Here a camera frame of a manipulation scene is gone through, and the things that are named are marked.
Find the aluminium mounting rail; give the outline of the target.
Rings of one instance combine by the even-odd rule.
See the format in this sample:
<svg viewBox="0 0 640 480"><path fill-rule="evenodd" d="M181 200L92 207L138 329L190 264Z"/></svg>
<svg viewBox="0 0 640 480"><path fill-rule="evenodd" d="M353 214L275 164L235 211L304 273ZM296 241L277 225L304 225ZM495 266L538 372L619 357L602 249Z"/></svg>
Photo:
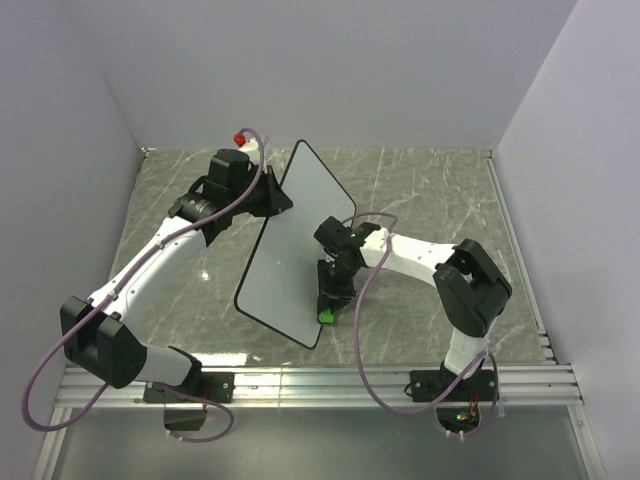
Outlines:
<svg viewBox="0 0 640 480"><path fill-rule="evenodd" d="M378 366L368 379L388 405L408 409L416 404L407 395L412 366ZM210 367L210 372L234 374L231 406L234 408L369 408L376 403L354 367ZM499 369L500 400L506 406L581 405L583 397L569 366L538 364ZM134 382L122 389L108 388L97 408L195 408L171 394Z"/></svg>

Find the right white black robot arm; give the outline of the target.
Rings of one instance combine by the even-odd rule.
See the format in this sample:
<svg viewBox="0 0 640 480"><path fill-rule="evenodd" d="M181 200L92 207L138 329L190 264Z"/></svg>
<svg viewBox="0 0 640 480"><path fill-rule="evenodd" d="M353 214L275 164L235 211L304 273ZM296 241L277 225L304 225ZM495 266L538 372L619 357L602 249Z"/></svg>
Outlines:
<svg viewBox="0 0 640 480"><path fill-rule="evenodd" d="M354 278L367 268L386 269L434 287L452 336L442 363L441 386L455 400L477 385L475 373L487 355L488 336L513 289L480 243L438 244L397 234L391 226L363 222L350 227L334 217L315 231L326 258L317 262L317 321L330 325L356 298Z"/></svg>

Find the right side aluminium rail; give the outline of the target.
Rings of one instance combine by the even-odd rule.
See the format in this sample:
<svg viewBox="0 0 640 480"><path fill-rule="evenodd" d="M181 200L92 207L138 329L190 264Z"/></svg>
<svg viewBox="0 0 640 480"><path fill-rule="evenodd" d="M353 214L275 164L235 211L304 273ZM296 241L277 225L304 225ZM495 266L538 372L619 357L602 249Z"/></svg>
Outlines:
<svg viewBox="0 0 640 480"><path fill-rule="evenodd" d="M514 224L508 210L506 198L504 196L504 193L498 178L498 173L497 173L497 169L494 162L494 151L491 149L487 149L483 151L483 154L486 156L485 160L487 162L487 168L489 171L491 183L496 193L501 214L503 217L503 221L508 232L509 242L515 256L518 272L519 272L519 275L523 284L523 288L525 291L525 296L529 304L529 307L531 309L531 312L533 314L533 319L537 327L537 337L540 343L540 349L545 356L544 364L557 364L558 360L553 351L553 347L548 335L548 331L544 325L544 322L540 313L540 309L538 307L538 304L535 298L535 293L533 291L533 287L528 275L528 271L527 271L524 257L522 255L520 244L516 235Z"/></svg>

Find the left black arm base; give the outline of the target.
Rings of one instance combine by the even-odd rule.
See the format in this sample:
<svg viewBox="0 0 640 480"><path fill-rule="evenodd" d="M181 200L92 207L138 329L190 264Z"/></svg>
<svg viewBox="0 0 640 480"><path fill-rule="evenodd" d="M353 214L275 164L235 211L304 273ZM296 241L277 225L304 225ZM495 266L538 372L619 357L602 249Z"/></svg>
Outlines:
<svg viewBox="0 0 640 480"><path fill-rule="evenodd" d="M221 404L232 401L235 374L223 372L198 372L191 380L180 386L163 386L151 383L145 387L143 402L147 404L173 404L189 402L185 395L194 397L196 402L211 400Z"/></svg>

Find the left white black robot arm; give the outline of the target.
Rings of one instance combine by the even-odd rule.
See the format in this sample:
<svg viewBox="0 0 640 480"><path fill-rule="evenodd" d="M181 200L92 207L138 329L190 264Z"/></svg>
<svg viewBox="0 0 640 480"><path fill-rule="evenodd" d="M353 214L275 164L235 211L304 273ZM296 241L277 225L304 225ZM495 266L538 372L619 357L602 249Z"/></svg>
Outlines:
<svg viewBox="0 0 640 480"><path fill-rule="evenodd" d="M207 174L173 203L158 231L117 275L88 299L72 296L62 305L65 357L114 388L162 383L180 402L196 399L200 362L175 347L142 342L139 323L176 272L235 216L270 218L292 206L258 142L218 150Z"/></svg>

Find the green whiteboard eraser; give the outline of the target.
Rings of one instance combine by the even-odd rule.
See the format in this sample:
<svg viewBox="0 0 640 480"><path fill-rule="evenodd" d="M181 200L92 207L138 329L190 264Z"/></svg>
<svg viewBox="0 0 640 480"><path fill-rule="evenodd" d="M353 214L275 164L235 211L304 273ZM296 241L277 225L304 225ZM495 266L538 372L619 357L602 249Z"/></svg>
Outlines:
<svg viewBox="0 0 640 480"><path fill-rule="evenodd" d="M335 323L334 313L330 308L324 309L318 313L317 321L321 325L333 325Z"/></svg>

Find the white whiteboard black frame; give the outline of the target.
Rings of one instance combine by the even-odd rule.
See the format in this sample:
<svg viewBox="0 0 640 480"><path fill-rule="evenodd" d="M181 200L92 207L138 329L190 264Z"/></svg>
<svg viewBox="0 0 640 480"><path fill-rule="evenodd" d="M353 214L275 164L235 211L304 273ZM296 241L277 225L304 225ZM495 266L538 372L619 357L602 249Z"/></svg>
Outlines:
<svg viewBox="0 0 640 480"><path fill-rule="evenodd" d="M267 219L235 294L241 314L308 348L316 347L317 261L314 233L328 217L345 219L356 203L308 142L296 142L280 187L293 207Z"/></svg>

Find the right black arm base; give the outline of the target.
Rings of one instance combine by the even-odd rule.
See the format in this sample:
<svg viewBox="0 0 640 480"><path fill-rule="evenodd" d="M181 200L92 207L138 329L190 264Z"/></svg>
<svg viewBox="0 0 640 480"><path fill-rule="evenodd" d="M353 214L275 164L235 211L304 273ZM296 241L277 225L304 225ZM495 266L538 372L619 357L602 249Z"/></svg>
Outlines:
<svg viewBox="0 0 640 480"><path fill-rule="evenodd" d="M445 370L411 370L404 393L414 403L435 400L456 376ZM494 398L496 375L492 370L478 369L469 379L462 380L447 395L445 402L490 401Z"/></svg>

